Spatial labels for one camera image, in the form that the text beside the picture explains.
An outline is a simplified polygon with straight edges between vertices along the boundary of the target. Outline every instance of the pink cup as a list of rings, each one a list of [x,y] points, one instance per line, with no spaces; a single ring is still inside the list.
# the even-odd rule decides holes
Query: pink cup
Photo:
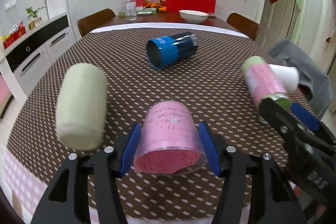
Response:
[[[207,162],[188,108],[176,101],[153,105],[145,119],[134,166],[136,172],[186,174]]]

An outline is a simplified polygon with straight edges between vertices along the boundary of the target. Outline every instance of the silver bolt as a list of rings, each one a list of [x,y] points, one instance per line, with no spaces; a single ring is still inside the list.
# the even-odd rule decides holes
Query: silver bolt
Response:
[[[280,131],[283,133],[283,134],[286,134],[288,132],[288,128],[285,127],[285,126],[281,126],[280,127]]]
[[[269,153],[265,153],[265,154],[263,154],[262,157],[263,157],[265,160],[270,160],[270,159],[272,158],[271,154],[269,154]]]
[[[107,146],[104,148],[105,153],[112,153],[114,151],[114,148],[112,146]]]
[[[304,148],[307,150],[308,153],[310,153],[310,154],[314,153],[313,148],[309,144],[305,143]]]
[[[302,125],[300,125],[299,123],[297,124],[297,126],[298,126],[299,129],[305,130],[305,128]]]
[[[75,160],[77,158],[77,154],[76,153],[71,153],[69,156],[68,156],[69,160]]]
[[[229,152],[229,153],[234,153],[237,151],[237,148],[235,148],[234,146],[232,145],[229,145],[227,148],[226,148],[226,151]]]

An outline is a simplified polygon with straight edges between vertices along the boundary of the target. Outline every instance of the cabinet handle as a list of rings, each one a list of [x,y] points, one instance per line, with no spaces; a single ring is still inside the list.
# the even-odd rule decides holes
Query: cabinet handle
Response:
[[[22,69],[22,73],[21,76],[24,75],[31,67],[32,65],[34,65],[37,60],[39,60],[41,58],[41,56],[43,55],[43,52],[38,53],[23,69]]]
[[[59,38],[56,38],[53,42],[51,42],[51,44],[49,45],[49,47],[54,46],[57,42],[59,42],[62,38],[64,38],[67,34],[64,33],[62,34]]]

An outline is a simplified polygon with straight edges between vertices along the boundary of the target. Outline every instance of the black drawer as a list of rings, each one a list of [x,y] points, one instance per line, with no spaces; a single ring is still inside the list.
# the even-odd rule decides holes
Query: black drawer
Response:
[[[53,37],[55,34],[68,27],[67,16],[63,16],[58,20],[44,26],[36,33],[32,34],[20,45],[13,49],[6,59],[12,72],[38,47]]]

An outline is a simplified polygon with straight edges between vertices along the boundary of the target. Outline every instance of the potted plant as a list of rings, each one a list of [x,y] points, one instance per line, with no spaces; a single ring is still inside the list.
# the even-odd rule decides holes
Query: potted plant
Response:
[[[42,17],[38,17],[37,13],[38,11],[40,11],[41,9],[45,8],[45,6],[38,8],[37,10],[33,10],[33,7],[27,8],[27,14],[28,14],[28,19],[30,19],[31,17],[33,18],[33,20],[29,23],[28,27],[29,29],[33,29],[36,25],[38,25],[39,23],[42,22]]]

